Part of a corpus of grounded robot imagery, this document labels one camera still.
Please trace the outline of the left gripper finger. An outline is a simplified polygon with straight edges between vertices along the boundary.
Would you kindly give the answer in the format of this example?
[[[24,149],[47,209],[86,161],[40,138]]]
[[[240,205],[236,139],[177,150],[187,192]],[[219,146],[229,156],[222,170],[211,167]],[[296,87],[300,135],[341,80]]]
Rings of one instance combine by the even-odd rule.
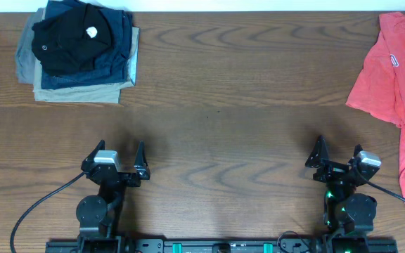
[[[100,150],[105,150],[105,141],[100,140],[100,142],[97,144],[97,146],[90,152],[90,154],[83,160],[82,164],[83,165],[88,165],[94,162],[94,158],[98,151]]]
[[[143,141],[139,143],[134,161],[134,168],[136,169],[136,173],[139,175],[141,180],[150,179],[150,169],[146,159],[145,145]]]

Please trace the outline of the red printed t-shirt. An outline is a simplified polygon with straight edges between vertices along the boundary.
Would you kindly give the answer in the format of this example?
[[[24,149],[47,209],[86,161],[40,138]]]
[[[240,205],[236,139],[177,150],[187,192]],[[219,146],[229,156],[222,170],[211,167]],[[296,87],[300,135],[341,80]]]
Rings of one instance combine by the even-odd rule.
[[[405,197],[405,15],[381,14],[379,25],[346,104],[399,127],[399,185]]]

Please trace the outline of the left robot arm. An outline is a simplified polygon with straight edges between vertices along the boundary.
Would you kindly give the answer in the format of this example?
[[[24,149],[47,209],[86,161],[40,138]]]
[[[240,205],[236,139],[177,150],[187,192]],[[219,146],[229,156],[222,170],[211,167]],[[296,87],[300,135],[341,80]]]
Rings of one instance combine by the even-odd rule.
[[[84,159],[81,170],[99,186],[96,195],[83,198],[76,208],[79,221],[78,252],[134,252],[133,242],[117,232],[124,194],[150,178],[144,142],[139,143],[134,160],[135,172],[121,171],[118,153],[100,143]]]

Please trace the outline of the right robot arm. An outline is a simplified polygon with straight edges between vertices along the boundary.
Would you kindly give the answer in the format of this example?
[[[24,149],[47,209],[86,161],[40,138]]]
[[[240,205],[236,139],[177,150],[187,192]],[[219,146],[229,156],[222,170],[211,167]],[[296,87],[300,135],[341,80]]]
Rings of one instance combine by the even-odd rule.
[[[328,232],[310,242],[311,252],[369,252],[367,234],[373,228],[377,201],[357,193],[380,169],[382,162],[360,145],[345,164],[329,158],[325,138],[316,139],[305,166],[315,168],[315,181],[326,185],[323,222]]]

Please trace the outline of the beige folded garment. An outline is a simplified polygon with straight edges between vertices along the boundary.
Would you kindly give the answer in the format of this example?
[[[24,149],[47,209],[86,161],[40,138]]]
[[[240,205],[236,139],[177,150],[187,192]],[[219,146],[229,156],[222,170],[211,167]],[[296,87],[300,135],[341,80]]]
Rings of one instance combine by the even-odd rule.
[[[139,48],[140,29],[133,27],[133,42],[131,51]],[[33,92],[36,101],[52,103],[119,103],[121,90],[133,87],[131,82],[99,84],[94,86],[78,86],[64,89],[43,89],[41,88],[42,67],[38,60],[35,60]]]

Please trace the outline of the navy folded garment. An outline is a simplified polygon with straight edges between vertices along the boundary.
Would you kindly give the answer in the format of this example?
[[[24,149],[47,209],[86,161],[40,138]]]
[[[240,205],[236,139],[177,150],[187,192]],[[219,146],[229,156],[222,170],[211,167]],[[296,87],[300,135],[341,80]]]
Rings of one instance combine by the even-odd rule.
[[[81,1],[49,1],[46,6],[45,19],[56,17],[71,8],[84,4],[86,3]],[[125,67],[133,41],[132,16],[122,10],[95,7],[108,22],[112,35],[112,46],[94,60],[94,69],[90,71],[53,76],[47,74],[41,65],[41,88],[56,90],[126,81]]]

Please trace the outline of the light blue folded garment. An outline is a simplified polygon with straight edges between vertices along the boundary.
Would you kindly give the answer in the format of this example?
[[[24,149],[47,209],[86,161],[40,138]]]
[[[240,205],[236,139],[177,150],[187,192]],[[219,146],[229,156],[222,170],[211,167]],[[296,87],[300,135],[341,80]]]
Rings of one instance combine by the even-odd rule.
[[[131,82],[132,86],[136,85],[136,73],[137,73],[137,62],[138,62],[138,48],[134,48],[129,55],[127,62],[127,77]]]

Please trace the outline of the black folded garment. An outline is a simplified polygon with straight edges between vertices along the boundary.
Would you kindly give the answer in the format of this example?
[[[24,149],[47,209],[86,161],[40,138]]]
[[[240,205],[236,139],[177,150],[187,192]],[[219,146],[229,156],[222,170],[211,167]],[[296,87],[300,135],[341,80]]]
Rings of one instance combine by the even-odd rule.
[[[94,60],[112,46],[107,20],[84,4],[33,24],[32,52],[49,75],[94,69]]]

